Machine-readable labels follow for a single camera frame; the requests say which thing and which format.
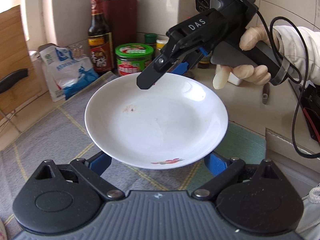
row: red flower design on plate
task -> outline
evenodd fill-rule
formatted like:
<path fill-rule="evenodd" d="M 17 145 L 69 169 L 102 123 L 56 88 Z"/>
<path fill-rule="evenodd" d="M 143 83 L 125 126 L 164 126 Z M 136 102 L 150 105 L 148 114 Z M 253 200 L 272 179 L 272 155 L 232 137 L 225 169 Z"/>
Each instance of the red flower design on plate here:
<path fill-rule="evenodd" d="M 157 163 L 151 163 L 151 164 L 161 164 L 161 165 L 164 165 L 164 164 L 174 164 L 174 163 L 177 163 L 177 162 L 181 162 L 183 161 L 183 159 L 180 159 L 180 158 L 175 158 L 173 160 L 166 160 L 164 162 L 157 162 Z"/>

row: gray cloth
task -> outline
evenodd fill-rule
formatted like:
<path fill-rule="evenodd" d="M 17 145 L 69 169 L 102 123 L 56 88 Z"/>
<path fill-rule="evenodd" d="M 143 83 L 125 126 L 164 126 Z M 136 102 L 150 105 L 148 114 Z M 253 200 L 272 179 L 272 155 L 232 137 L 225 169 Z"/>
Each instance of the gray cloth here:
<path fill-rule="evenodd" d="M 0 152 L 0 219 L 5 224 L 8 239 L 21 230 L 12 214 L 12 202 L 43 160 L 53 159 L 56 164 L 66 164 L 79 157 L 88 159 L 100 151 L 86 132 L 84 111 L 91 96 L 115 78 L 112 73 L 106 73 Z M 227 157 L 232 154 L 249 163 L 259 163 L 264 158 L 265 141 L 230 124 L 225 139 L 216 151 Z M 138 169 L 113 160 L 102 177 L 126 193 L 133 189 L 191 192 L 209 181 L 212 174 L 203 160 L 162 171 Z"/>

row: white plate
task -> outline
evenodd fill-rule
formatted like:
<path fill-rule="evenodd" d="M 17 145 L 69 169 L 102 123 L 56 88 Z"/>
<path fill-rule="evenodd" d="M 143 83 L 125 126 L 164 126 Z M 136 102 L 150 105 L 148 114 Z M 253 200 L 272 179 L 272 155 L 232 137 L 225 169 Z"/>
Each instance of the white plate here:
<path fill-rule="evenodd" d="M 107 83 L 87 105 L 85 125 L 102 151 L 128 165 L 164 170 L 194 163 L 217 147 L 228 114 L 212 90 L 170 73 L 141 90 L 138 75 Z"/>

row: cutting board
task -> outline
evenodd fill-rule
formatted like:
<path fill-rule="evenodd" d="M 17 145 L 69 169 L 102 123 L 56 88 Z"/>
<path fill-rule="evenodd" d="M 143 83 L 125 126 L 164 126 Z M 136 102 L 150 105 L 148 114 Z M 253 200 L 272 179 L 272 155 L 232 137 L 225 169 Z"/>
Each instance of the cutting board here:
<path fill-rule="evenodd" d="M 41 91 L 29 57 L 18 5 L 0 13 L 0 80 L 22 68 L 29 69 L 29 76 L 0 94 L 0 110 L 5 114 L 9 114 Z"/>

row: metal bolt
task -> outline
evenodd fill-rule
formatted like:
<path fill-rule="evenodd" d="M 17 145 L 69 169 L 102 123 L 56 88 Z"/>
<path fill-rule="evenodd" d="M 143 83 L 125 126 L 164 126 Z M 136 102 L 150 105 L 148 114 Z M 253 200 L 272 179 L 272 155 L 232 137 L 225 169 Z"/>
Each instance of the metal bolt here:
<path fill-rule="evenodd" d="M 123 192 L 119 189 L 109 190 L 107 196 L 110 198 L 119 198 L 123 196 Z"/>
<path fill-rule="evenodd" d="M 210 191 L 207 190 L 207 189 L 204 189 L 204 188 L 201 188 L 201 189 L 197 189 L 194 194 L 197 196 L 197 197 L 208 197 L 210 195 Z"/>

